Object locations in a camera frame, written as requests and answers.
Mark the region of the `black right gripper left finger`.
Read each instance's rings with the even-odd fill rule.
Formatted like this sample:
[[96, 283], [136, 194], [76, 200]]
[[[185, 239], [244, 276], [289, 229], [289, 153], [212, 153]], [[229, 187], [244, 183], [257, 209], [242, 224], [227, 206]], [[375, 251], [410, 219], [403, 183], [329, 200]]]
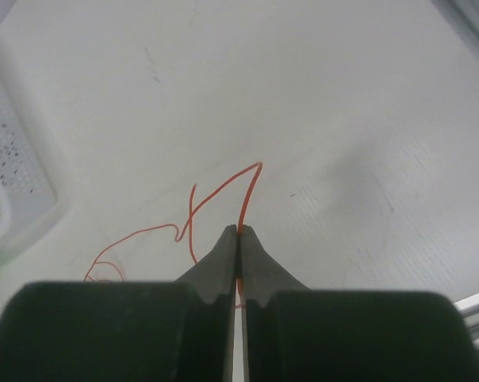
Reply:
[[0, 381], [230, 381], [238, 238], [172, 282], [36, 282], [0, 315]]

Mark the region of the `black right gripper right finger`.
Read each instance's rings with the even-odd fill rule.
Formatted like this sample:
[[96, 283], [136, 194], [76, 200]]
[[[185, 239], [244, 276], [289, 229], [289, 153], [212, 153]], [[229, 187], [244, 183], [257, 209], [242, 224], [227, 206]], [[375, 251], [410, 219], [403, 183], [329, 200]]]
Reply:
[[313, 290], [239, 234], [248, 381], [479, 381], [479, 350], [441, 294]]

